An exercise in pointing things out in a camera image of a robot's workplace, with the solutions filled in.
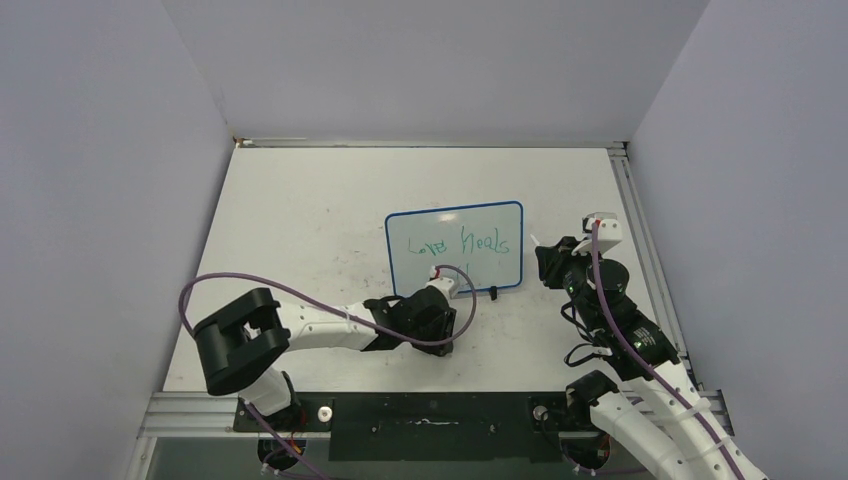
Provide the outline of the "blue framed whiteboard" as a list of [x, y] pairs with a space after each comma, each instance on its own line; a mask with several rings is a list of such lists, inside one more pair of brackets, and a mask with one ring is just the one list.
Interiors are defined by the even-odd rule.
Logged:
[[408, 296], [437, 265], [461, 292], [519, 286], [524, 278], [524, 207], [501, 201], [396, 212], [384, 221], [393, 291]]

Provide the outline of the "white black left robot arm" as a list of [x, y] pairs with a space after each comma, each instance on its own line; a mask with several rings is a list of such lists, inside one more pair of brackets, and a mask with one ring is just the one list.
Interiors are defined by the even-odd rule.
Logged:
[[290, 376], [274, 368], [287, 351], [344, 348], [388, 351], [408, 343], [434, 356], [451, 353], [456, 311], [451, 279], [431, 280], [408, 297], [386, 296], [324, 309], [282, 304], [255, 288], [193, 330], [206, 390], [237, 395], [271, 429], [290, 428], [302, 406]]

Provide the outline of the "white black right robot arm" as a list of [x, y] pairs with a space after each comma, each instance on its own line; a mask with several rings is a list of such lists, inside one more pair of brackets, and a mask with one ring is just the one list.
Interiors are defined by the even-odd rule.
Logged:
[[563, 290], [563, 317], [616, 373], [594, 370], [566, 388], [565, 411], [579, 428], [609, 434], [657, 479], [764, 479], [701, 396], [657, 324], [628, 297], [628, 269], [598, 241], [564, 237], [534, 249], [539, 279]]

